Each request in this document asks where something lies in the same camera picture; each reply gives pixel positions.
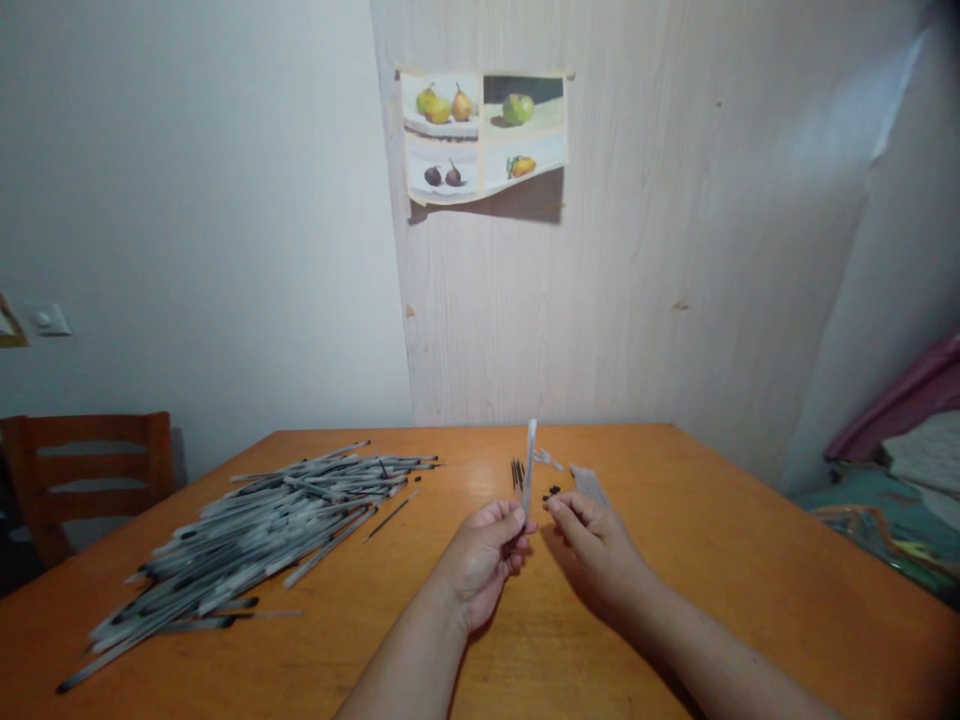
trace yellow pear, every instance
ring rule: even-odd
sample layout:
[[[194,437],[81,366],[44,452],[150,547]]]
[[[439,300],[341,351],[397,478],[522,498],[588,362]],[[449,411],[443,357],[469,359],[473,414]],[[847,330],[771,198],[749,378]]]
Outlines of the yellow pear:
[[[470,111],[473,109],[473,103],[467,94],[460,89],[460,83],[457,83],[457,94],[453,97],[453,119],[457,122],[466,122],[470,119]]]
[[[433,100],[436,97],[436,93],[433,92],[433,83],[430,83],[430,86],[417,95],[417,112],[421,115],[427,114],[427,103]]]
[[[423,116],[427,118],[427,122],[443,125],[450,119],[450,101],[439,95],[431,98]]]

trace light switch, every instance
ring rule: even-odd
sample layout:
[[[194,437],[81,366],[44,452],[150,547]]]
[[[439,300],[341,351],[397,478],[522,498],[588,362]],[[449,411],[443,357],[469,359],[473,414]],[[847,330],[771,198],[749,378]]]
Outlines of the light switch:
[[[33,325],[37,335],[63,336],[73,334],[59,305],[30,304],[27,306],[27,312],[29,313],[30,324]]]

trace orange tabletop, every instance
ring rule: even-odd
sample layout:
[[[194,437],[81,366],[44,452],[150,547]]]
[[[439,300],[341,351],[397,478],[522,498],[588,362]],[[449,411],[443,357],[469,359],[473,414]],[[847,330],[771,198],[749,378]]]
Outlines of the orange tabletop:
[[[292,590],[252,594],[304,615],[154,637],[66,695],[87,633],[135,590],[124,578],[233,487],[359,439],[372,454],[439,454],[419,496],[369,543],[361,528]],[[828,703],[855,717],[939,717],[960,619],[893,570],[676,428],[541,427],[561,462],[594,469],[665,580]],[[460,521],[510,497],[526,428],[278,432],[0,602],[0,717],[323,718],[333,714]],[[568,473],[537,465],[540,496]],[[381,509],[380,518],[414,485]],[[686,717],[678,694],[581,603],[549,525],[473,642],[456,718]]]

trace wooden chair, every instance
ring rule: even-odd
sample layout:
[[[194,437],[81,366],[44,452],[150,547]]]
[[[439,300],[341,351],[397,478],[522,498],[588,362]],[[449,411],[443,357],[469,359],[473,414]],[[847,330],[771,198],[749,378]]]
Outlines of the wooden chair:
[[[173,493],[170,414],[79,415],[0,420],[14,492],[37,554],[53,567],[74,554],[60,523],[137,515]],[[129,442],[146,452],[112,455],[41,455],[42,448],[74,442]],[[136,490],[49,492],[75,480],[134,478]]]

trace pink fabric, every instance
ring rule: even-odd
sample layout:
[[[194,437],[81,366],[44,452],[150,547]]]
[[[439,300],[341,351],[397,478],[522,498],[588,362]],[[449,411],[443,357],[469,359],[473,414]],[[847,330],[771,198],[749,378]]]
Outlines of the pink fabric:
[[[880,444],[931,415],[960,410],[960,331],[932,345],[830,443],[827,460],[876,460]]]

